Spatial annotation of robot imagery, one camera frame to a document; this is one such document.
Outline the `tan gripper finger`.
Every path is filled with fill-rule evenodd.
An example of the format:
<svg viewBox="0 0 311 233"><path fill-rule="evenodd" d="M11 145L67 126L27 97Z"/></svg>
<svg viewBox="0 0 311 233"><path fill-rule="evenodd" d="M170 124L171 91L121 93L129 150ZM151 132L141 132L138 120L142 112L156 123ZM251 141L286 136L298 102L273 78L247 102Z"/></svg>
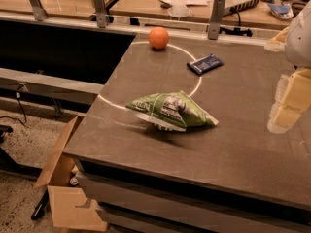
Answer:
<svg viewBox="0 0 311 233"><path fill-rule="evenodd" d="M286 27L280 31L276 36L267 41L264 48L269 51L279 52L285 50L289 28Z"/></svg>
<svg viewBox="0 0 311 233"><path fill-rule="evenodd" d="M290 76L282 75L274 99L267 128L271 133L283 134L311 106L311 70L298 69Z"/></svg>

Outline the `white rounded gripper body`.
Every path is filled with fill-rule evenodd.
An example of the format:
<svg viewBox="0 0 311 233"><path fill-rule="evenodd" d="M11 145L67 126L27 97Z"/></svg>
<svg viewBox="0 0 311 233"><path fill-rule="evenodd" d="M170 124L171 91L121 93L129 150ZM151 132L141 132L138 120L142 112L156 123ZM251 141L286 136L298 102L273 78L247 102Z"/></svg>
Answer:
<svg viewBox="0 0 311 233"><path fill-rule="evenodd" d="M285 55L297 67L311 67L311 1L305 5L289 27Z"/></svg>

